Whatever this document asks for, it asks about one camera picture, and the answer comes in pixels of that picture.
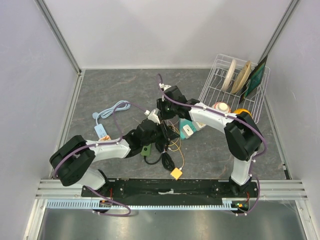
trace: dish rack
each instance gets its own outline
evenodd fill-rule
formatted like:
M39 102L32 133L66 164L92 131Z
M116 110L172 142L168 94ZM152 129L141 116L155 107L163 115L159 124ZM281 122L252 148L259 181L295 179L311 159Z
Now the dish rack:
M221 91L227 72L230 68L231 62L236 59L236 67L232 76L232 80L226 91ZM223 102L230 106L231 112L236 109L247 109L251 114L254 122L259 122L261 109L264 104L264 97L266 94L270 68L265 67L261 84L241 103L239 103L242 89L236 94L231 94L231 88L239 72L246 64L246 60L235 57L218 54L210 70L209 76L206 79L202 92L198 100L207 106L212 106L216 102ZM257 66L256 63L251 63L251 71Z

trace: plate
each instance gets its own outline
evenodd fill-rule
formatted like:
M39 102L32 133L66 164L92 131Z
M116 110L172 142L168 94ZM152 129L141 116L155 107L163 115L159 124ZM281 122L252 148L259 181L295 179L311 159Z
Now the plate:
M250 72L251 61L247 61L234 81L234 84L231 89L231 94L236 94L240 89L242 89L249 77Z
M237 60L232 59L230 68L229 68L228 72L226 73L226 77L225 77L224 82L222 84L221 91L224 91L224 92L227 91L227 89L230 85L231 79L234 75L236 65L237 65Z

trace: gray floor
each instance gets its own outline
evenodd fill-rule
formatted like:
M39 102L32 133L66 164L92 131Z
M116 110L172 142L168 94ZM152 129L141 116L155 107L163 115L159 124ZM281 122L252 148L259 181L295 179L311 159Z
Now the gray floor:
M84 75L76 103L68 138L82 135L88 140L98 140L93 112L100 112L113 106L119 100L137 103L149 110L156 107L161 95L156 85L156 74L161 73L163 81L177 85L187 99L198 99L209 69L115 69L87 70ZM126 134L145 119L142 111L135 107L116 113L122 131ZM112 139L119 136L113 118L100 119ZM281 159L272 132L271 124L263 107L258 127L268 143L268 151L254 164L253 173L260 179L285 179ZM206 127L191 138L182 141L185 166L182 178L227 179L233 162L225 136ZM182 164L179 152L170 152L177 167ZM158 159L159 153L153 147L150 161ZM170 173L161 163L147 165L141 155L126 159L107 159L93 164L110 178L169 178Z
M46 209L38 240L306 240L294 202L258 203L248 216L214 210L140 210L106 217Z

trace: white backdrop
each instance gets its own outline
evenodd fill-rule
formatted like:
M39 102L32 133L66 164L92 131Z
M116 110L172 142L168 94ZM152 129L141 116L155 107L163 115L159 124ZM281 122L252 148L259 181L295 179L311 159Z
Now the white backdrop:
M320 224L320 1L300 1L271 51L267 97L292 177Z
M0 239L21 240L77 74L34 0L0 0Z
M257 62L290 0L45 0L85 69Z

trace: black power cord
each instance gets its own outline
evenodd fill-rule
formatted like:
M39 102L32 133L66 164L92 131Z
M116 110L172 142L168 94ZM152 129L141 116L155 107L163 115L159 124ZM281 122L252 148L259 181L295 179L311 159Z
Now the black power cord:
M164 144L160 144L160 143L155 143L155 148L158 150L160 154L160 157L157 161L155 162L148 162L147 161L147 157L144 156L143 159L145 161L146 164L148 165L155 165L157 164L160 160L162 160L162 165L164 167L165 170L168 170L170 172L172 172L175 169L175 163L172 160L171 156L167 153L168 150L168 144L164 145Z

